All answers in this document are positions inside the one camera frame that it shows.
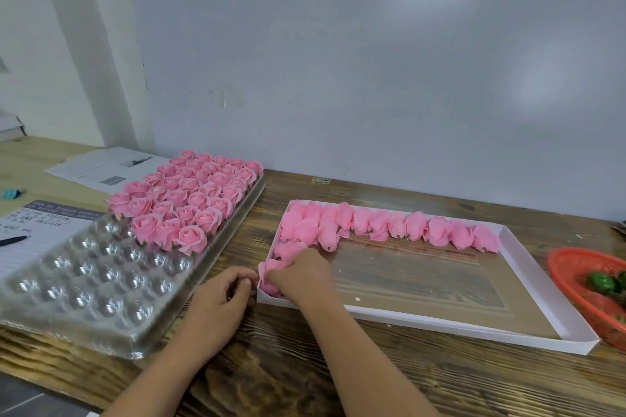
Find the wooden table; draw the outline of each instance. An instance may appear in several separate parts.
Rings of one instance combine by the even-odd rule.
[[[0,200],[0,215],[33,199],[105,210],[104,193],[42,172],[89,150],[32,137],[1,143],[0,187],[28,192],[22,199]],[[314,184],[310,176],[285,172],[267,171],[267,180],[265,192],[212,274],[235,264],[256,267],[264,260],[287,202],[295,198],[502,223],[542,266],[548,251],[563,246],[626,258],[623,239],[605,221],[338,180]],[[626,415],[626,353],[605,344],[590,356],[574,356],[361,324],[444,415]],[[144,366],[145,361],[125,361],[47,336],[0,329],[0,371],[95,408],[105,408]],[[235,339],[198,374],[179,412],[239,417],[342,414],[324,359],[300,313],[263,305],[246,313]]]

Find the dark wood tabletop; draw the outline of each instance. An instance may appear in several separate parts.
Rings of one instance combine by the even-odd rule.
[[[626,258],[623,239],[605,221],[339,180],[318,184],[311,176],[285,172],[266,175],[265,191],[211,276],[232,265],[256,269],[292,199],[348,201],[502,223],[543,267],[555,247],[588,247]],[[179,324],[177,320],[163,342]],[[626,353],[606,344],[590,356],[575,356],[400,326],[361,325],[443,415],[626,416]],[[150,359],[125,361],[48,336],[0,329],[0,371],[94,408],[111,403]],[[233,341],[196,376],[179,415],[343,413],[300,312],[257,304],[246,313]]]

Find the gray floor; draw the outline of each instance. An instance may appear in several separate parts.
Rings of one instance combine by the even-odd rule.
[[[87,409],[0,373],[1,417],[86,417],[88,413]]]

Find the person's right arm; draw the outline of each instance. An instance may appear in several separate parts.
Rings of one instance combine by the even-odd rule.
[[[350,316],[330,264],[315,249],[302,251],[286,269],[268,271],[265,279],[302,311],[348,417],[440,415]]]

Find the human hand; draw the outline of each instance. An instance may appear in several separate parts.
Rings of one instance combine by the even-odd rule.
[[[311,247],[300,252],[289,267],[267,271],[265,280],[300,309],[324,300],[339,302],[331,265]]]
[[[169,346],[177,348],[181,359],[189,357],[203,366],[231,340],[246,306],[254,305],[251,291],[259,275],[246,267],[229,267],[198,287]]]

